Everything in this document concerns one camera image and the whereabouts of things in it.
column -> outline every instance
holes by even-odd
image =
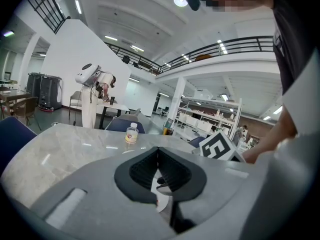
[[[27,82],[28,82],[28,66],[29,62],[32,56],[32,53],[35,50],[35,47],[37,45],[37,42],[40,38],[40,35],[38,33],[34,33],[33,36],[31,37],[28,46],[25,49],[22,62],[21,62],[21,67],[19,71],[19,77],[18,77],[18,85],[20,85],[21,90],[25,90],[25,87],[27,87]]]
[[[175,121],[176,116],[177,116],[177,112],[178,112],[178,108],[180,106],[181,97],[182,97],[182,94],[184,94],[185,86],[186,86],[186,79],[182,76],[179,77],[178,83],[176,84],[176,87],[175,87],[174,96],[172,98],[171,106],[169,108],[167,120],[172,119],[173,122]]]

black metal railing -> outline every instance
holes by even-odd
[[[133,65],[134,67],[138,69],[145,70],[149,73],[152,73],[154,75],[159,75],[160,73],[160,65],[153,62],[152,60],[145,58],[143,56],[138,55],[134,51],[127,50],[125,48],[119,47],[117,45],[104,42],[109,46],[109,48],[114,51],[114,53],[122,60],[124,59],[125,56],[128,56],[130,59],[129,64]]]
[[[273,51],[273,37],[270,35],[225,40],[196,49],[178,58],[175,58],[168,63],[165,63],[160,67],[159,74],[176,69],[186,64],[217,56],[252,52],[273,53]]]
[[[61,13],[55,0],[28,0],[33,9],[56,34],[66,18]]]

black shirt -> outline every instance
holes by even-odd
[[[320,0],[273,0],[273,50],[283,94],[304,70],[314,50],[319,52],[319,3]]]

water bottle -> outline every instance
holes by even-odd
[[[130,127],[126,129],[125,142],[133,144],[137,142],[138,138],[138,125],[135,122],[132,122]]]

blue chair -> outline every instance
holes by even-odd
[[[137,129],[140,134],[145,134],[145,129],[142,126],[140,122],[136,121],[130,121],[130,120],[125,120],[121,118],[115,118],[109,123],[109,125],[105,128],[108,131],[114,131],[114,132],[126,132],[127,128],[130,127],[131,123],[136,123],[137,124]]]
[[[191,145],[191,146],[194,146],[195,148],[199,148],[199,143],[204,141],[206,138],[205,137],[196,137],[195,139],[193,140],[190,140],[188,143]]]
[[[0,175],[19,150],[36,136],[13,116],[0,121]]]

